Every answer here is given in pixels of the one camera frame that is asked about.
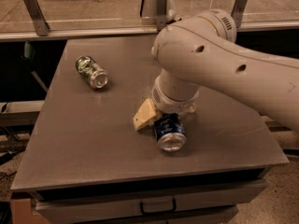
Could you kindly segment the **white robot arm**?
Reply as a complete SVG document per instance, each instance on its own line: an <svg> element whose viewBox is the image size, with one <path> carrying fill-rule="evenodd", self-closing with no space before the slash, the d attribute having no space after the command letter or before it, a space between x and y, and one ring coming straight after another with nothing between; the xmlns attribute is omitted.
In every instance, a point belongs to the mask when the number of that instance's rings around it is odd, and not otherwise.
<svg viewBox="0 0 299 224"><path fill-rule="evenodd" d="M233 18L219 9L164 27L151 49L162 72L134 116L135 128L189 111L204 86L298 133L299 61L245 49L235 39Z"/></svg>

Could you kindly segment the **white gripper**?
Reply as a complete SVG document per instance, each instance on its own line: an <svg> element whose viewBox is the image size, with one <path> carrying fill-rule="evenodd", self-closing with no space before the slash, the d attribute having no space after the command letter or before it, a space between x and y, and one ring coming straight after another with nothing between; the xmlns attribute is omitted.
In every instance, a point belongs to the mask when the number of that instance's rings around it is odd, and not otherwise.
<svg viewBox="0 0 299 224"><path fill-rule="evenodd" d="M171 79L157 77L151 90L151 99L147 99L139 107L133 117L135 130L152 126L155 121L166 114L179 113L181 117L193 114L196 111L195 100L199 95L197 85L185 84Z"/></svg>

